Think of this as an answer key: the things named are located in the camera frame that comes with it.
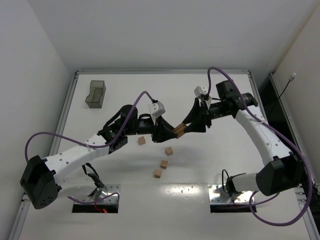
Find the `striped wooden block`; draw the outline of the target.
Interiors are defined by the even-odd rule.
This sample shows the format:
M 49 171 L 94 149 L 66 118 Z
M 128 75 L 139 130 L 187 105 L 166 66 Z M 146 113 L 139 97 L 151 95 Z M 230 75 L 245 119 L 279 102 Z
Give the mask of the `striped wooden block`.
M 172 132 L 176 134 L 176 138 L 179 139 L 185 134 L 185 129 L 187 128 L 187 125 L 184 123 L 180 123 L 177 127 L 175 127 Z

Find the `small wooden cube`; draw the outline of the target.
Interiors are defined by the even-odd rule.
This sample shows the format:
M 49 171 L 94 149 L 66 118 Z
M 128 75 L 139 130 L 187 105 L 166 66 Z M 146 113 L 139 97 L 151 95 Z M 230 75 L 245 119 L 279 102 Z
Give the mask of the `small wooden cube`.
M 170 146 L 170 147 L 167 147 L 167 148 L 165 149 L 165 153 L 166 153 L 167 156 L 172 155 L 172 154 L 173 154 L 173 149 L 172 149 L 172 147 L 171 147 L 171 146 Z
M 155 178 L 157 178 L 157 179 L 160 179 L 161 178 L 161 176 L 162 176 L 162 170 L 161 169 L 156 169 L 155 171 L 154 171 L 154 174 L 153 174 L 153 176 L 155 177 Z
M 144 136 L 138 138 L 139 145 L 144 145 L 146 143 L 146 139 Z
M 161 163 L 160 163 L 160 167 L 162 169 L 166 169 L 168 167 L 168 161 L 167 160 L 162 160 Z

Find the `translucent grey plastic bin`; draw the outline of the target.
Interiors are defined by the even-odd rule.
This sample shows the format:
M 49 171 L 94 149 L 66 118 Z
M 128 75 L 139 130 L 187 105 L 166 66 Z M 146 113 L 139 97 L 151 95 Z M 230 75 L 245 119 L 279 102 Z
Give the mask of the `translucent grey plastic bin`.
M 89 85 L 89 95 L 85 103 L 90 109 L 101 109 L 106 93 L 106 85 L 103 80 L 92 80 Z

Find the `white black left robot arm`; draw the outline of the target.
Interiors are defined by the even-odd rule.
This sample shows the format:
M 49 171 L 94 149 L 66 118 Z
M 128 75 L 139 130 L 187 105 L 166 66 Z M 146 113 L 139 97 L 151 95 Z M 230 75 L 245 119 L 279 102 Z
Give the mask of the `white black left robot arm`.
M 104 187 L 97 172 L 87 173 L 83 183 L 66 181 L 68 174 L 78 168 L 91 167 L 90 162 L 110 155 L 128 143 L 133 135 L 151 135 L 154 143 L 177 138 L 174 127 L 163 117 L 160 102 L 149 106 L 149 113 L 138 114 L 133 105 L 124 105 L 106 124 L 86 141 L 69 138 L 76 145 L 55 155 L 31 158 L 22 174 L 20 185 L 36 210 L 52 204 L 59 197 L 72 197 L 78 191 L 93 194 Z

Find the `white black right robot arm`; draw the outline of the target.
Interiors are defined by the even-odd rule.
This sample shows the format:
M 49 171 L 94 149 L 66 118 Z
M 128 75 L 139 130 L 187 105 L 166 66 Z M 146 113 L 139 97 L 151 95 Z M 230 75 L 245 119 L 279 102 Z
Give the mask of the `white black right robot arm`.
M 207 87 L 195 88 L 193 107 L 182 122 L 186 125 L 184 133 L 204 133 L 212 120 L 232 116 L 249 135 L 264 165 L 258 173 L 229 176 L 225 183 L 228 195 L 257 191 L 270 196 L 297 187 L 303 180 L 303 161 L 264 125 L 256 99 L 250 93 L 238 95 L 227 80 L 218 83 L 216 89 L 220 101 L 212 103 Z

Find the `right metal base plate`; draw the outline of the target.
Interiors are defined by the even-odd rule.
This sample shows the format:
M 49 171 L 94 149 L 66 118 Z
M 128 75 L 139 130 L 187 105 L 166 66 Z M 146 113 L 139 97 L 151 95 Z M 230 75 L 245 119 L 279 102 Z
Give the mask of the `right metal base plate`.
M 208 184 L 207 185 L 208 198 L 211 206 L 220 205 L 247 205 L 252 195 L 252 191 L 243 191 L 236 195 L 229 196 L 224 192 L 221 184 Z

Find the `metal base plate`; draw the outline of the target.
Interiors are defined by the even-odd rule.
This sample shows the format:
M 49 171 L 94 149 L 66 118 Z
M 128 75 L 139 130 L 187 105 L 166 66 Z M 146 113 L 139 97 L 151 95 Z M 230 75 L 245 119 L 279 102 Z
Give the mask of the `metal base plate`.
M 252 195 L 252 191 L 243 191 L 236 195 L 229 196 L 224 192 L 221 184 L 208 184 L 207 185 L 208 198 L 211 206 L 220 205 L 247 205 Z
M 117 205 L 120 200 L 120 184 L 107 184 L 97 188 L 89 195 L 74 196 L 74 202 L 80 205 Z

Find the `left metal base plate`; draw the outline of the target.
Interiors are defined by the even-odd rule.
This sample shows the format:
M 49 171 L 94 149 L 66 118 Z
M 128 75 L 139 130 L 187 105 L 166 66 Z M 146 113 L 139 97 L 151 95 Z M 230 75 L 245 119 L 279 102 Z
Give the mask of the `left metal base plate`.
M 80 205 L 117 205 L 120 200 L 120 184 L 107 184 L 97 188 L 89 195 L 74 196 L 74 202 Z

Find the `aluminium table frame rail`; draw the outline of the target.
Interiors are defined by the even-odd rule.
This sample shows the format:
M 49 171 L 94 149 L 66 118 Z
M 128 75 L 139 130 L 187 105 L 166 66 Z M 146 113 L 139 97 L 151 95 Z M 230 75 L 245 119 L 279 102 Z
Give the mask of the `aluminium table frame rail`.
M 110 69 L 85 69 L 78 70 L 76 75 L 134 75 L 134 74 L 207 74 L 206 69 L 123 69 L 123 70 L 110 70 Z

